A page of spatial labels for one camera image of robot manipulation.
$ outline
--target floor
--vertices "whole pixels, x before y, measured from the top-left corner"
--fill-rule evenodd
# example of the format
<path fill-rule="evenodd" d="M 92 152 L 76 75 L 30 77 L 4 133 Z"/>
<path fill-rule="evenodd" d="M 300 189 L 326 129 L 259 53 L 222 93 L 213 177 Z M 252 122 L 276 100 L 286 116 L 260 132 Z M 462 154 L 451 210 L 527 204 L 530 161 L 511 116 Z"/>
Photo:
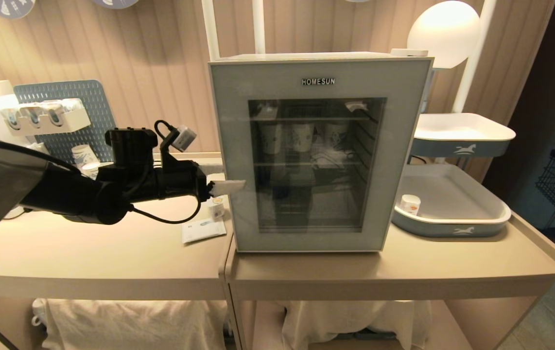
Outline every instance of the floor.
<path fill-rule="evenodd" d="M 555 350 L 555 285 L 498 350 Z"/>

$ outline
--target pegboard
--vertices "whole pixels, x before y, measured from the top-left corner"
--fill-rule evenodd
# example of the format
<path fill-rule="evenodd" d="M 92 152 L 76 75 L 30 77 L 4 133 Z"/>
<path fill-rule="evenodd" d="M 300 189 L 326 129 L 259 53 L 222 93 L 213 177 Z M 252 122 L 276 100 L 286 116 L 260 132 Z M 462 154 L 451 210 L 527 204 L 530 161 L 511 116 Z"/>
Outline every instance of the pegboard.
<path fill-rule="evenodd" d="M 73 133 L 35 135 L 38 142 L 44 142 L 53 157 L 74 164 L 72 148 L 78 144 L 89 144 L 101 162 L 113 161 L 111 147 L 104 143 L 104 133 L 116 127 L 111 114 L 103 85 L 98 80 L 78 80 L 75 82 L 53 82 L 15 86 L 18 102 L 42 102 L 62 98 L 80 98 L 91 125 Z"/>

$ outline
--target lamp shade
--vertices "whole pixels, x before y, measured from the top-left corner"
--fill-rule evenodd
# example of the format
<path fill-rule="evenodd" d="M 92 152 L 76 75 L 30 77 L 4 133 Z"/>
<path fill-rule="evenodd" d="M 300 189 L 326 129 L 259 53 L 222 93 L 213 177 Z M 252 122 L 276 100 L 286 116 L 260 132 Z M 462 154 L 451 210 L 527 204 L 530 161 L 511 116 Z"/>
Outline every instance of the lamp shade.
<path fill-rule="evenodd" d="M 450 69 L 473 51 L 480 34 L 478 14 L 461 1 L 440 2 L 416 19 L 407 38 L 408 49 L 425 49 L 435 57 L 433 68 Z"/>

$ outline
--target mini fridge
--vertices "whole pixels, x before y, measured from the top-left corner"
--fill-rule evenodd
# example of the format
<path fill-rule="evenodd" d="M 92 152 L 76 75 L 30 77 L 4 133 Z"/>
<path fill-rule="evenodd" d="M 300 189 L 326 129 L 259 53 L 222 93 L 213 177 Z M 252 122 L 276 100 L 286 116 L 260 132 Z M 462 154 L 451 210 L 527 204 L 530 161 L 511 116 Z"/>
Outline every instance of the mini fridge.
<path fill-rule="evenodd" d="M 211 62 L 240 252 L 383 248 L 431 57 L 239 55 Z"/>

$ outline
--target table top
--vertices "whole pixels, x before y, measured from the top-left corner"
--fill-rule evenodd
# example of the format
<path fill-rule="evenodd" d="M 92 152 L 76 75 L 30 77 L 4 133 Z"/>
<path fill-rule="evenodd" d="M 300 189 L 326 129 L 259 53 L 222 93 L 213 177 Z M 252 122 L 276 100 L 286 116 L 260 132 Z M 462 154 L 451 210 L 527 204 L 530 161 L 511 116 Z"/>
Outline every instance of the table top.
<path fill-rule="evenodd" d="M 451 299 L 539 295 L 555 281 L 555 244 L 513 214 L 495 237 L 430 239 L 390 225 L 378 253 L 238 253 L 238 299 Z"/>
<path fill-rule="evenodd" d="M 187 196 L 135 206 L 175 220 L 191 215 L 196 201 Z M 191 221 L 208 218 L 204 203 Z M 49 212 L 2 221 L 0 296 L 224 299 L 220 273 L 233 233 L 229 213 L 225 219 L 227 235 L 191 244 L 182 244 L 181 225 L 138 213 L 127 213 L 111 226 L 72 222 Z"/>

